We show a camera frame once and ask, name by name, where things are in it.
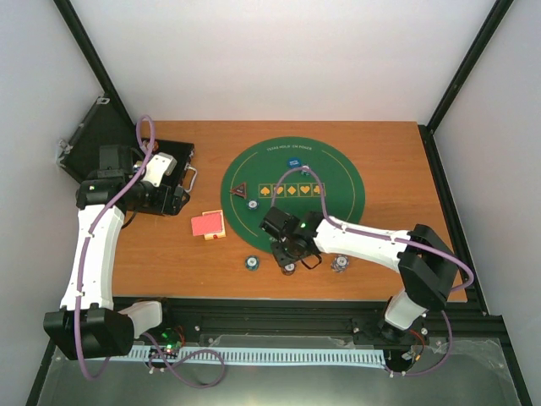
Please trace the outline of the triangular all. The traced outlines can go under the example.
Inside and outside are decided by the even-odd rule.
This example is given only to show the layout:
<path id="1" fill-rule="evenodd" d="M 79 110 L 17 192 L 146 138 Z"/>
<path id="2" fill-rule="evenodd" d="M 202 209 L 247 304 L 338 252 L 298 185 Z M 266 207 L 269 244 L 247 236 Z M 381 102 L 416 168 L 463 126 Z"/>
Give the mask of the triangular all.
<path id="1" fill-rule="evenodd" d="M 238 197 L 241 197 L 243 199 L 246 199 L 248 196 L 248 186 L 246 182 L 242 182 L 241 184 L 234 186 L 230 189 L 230 193 L 232 195 L 236 195 Z"/>

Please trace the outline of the blue small blind button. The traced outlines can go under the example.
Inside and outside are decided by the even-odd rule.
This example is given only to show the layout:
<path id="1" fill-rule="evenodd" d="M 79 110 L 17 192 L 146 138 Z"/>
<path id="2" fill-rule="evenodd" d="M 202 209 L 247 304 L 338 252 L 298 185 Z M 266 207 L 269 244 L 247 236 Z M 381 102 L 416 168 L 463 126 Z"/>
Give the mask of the blue small blind button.
<path id="1" fill-rule="evenodd" d="M 298 157 L 293 156 L 287 159 L 287 167 L 289 169 L 293 169 L 293 168 L 297 168 L 301 166 L 302 166 L 302 162 Z"/>

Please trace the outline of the blue 50 chip stack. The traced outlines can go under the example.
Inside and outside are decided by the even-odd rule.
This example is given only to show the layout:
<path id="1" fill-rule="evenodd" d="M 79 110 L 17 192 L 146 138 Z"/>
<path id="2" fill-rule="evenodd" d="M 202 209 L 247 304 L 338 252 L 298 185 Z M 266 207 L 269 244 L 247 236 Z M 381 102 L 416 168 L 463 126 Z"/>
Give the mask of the blue 50 chip stack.
<path id="1" fill-rule="evenodd" d="M 246 257 L 244 265 L 249 271 L 257 271 L 260 266 L 260 259 L 256 255 L 249 255 Z"/>

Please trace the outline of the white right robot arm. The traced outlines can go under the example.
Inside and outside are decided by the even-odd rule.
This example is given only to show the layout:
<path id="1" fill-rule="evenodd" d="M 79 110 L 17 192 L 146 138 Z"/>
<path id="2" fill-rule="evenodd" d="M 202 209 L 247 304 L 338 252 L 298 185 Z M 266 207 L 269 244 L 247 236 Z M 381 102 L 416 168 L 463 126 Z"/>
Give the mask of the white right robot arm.
<path id="1" fill-rule="evenodd" d="M 412 231 L 381 230 L 344 222 L 321 211 L 298 218 L 275 206 L 260 228 L 274 241 L 271 253 L 278 266 L 304 262 L 310 256 L 345 255 L 397 272 L 402 290 L 392 296 L 381 319 L 365 327 L 368 334 L 397 343 L 428 311 L 443 310 L 457 274 L 453 255 L 428 226 Z"/>

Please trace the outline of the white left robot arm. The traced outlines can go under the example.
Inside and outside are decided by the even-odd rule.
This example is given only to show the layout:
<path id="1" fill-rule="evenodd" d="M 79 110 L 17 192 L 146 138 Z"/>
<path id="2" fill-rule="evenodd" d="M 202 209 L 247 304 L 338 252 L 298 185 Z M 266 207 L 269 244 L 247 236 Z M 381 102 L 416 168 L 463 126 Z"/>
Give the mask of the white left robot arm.
<path id="1" fill-rule="evenodd" d="M 163 341 L 176 330 L 175 318 L 162 310 L 160 300 L 116 311 L 112 298 L 117 240 L 127 212 L 176 216 L 190 199 L 183 180 L 194 145 L 158 140 L 156 147 L 150 159 L 135 147 L 101 147 L 98 167 L 79 186 L 73 270 L 59 309 L 43 321 L 68 359 L 126 355 L 142 333 Z"/>

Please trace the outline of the brown 100 chip stack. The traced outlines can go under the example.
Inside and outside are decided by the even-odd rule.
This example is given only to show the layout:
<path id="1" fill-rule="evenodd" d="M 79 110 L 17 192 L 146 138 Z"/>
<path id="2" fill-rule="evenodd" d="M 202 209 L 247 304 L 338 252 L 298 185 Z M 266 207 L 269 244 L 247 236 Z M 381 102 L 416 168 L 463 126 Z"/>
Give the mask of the brown 100 chip stack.
<path id="1" fill-rule="evenodd" d="M 281 269 L 282 274 L 285 276 L 291 276 L 294 274 L 295 271 L 296 271 L 295 263 L 288 264 Z"/>

